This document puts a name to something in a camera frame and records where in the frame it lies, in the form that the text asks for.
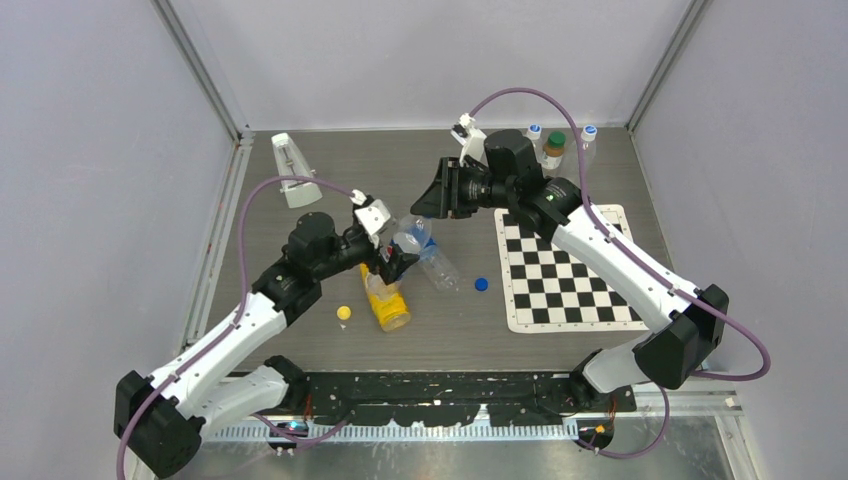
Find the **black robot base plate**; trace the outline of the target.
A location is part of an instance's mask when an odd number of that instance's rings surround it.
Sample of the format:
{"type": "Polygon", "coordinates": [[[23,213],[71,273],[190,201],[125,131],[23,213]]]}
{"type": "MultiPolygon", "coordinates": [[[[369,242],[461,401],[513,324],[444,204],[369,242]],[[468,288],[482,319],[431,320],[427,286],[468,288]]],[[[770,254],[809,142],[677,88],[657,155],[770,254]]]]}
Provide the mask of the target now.
{"type": "Polygon", "coordinates": [[[498,433],[518,427],[562,427],[579,414],[607,421],[636,409],[632,388],[592,393],[567,373],[309,372],[291,392],[267,407],[314,427],[391,426],[458,432],[480,421],[498,433]]]}

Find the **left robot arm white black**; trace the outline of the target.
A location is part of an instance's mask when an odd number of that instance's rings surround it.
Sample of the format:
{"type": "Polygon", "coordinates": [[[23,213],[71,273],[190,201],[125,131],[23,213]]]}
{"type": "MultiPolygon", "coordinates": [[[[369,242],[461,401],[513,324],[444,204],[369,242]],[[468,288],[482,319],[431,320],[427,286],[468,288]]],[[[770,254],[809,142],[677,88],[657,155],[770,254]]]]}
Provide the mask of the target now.
{"type": "Polygon", "coordinates": [[[326,213],[301,216],[281,257],[248,285],[237,307],[194,346],[152,373],[128,372],[116,385],[118,476],[132,452],[156,477],[185,468],[212,434],[269,408],[298,412],[305,374],[282,356],[229,385],[221,381],[250,353],[282,333],[322,295],[323,280],[363,266],[390,285],[419,259],[419,248],[380,239],[384,218],[372,208],[337,233],[326,213]]]}

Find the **clear bottle pepsi label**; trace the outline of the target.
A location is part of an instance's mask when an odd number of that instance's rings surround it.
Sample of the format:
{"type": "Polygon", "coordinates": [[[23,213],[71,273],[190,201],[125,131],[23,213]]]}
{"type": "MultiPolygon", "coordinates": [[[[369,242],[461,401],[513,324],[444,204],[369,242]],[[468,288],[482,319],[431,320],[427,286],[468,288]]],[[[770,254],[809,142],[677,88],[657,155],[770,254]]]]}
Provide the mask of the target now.
{"type": "Polygon", "coordinates": [[[420,215],[406,215],[398,222],[392,242],[403,253],[416,254],[421,261],[429,260],[435,253],[432,221],[420,215]]]}

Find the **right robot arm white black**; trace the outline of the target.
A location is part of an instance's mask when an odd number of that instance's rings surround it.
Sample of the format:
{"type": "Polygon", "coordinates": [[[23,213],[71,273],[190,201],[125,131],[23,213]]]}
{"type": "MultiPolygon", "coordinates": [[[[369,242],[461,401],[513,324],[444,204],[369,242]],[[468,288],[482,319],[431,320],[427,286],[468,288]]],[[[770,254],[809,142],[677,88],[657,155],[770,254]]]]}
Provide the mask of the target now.
{"type": "Polygon", "coordinates": [[[648,334],[594,352],[575,370],[571,397],[596,410],[611,392],[653,382],[676,390],[716,349],[729,297],[715,284],[699,288],[664,268],[629,238],[607,226],[564,178],[544,175],[530,139],[515,129],[467,138],[474,154],[443,157],[413,215],[463,219],[480,208],[505,208],[520,227],[573,255],[621,295],[648,334]]]}

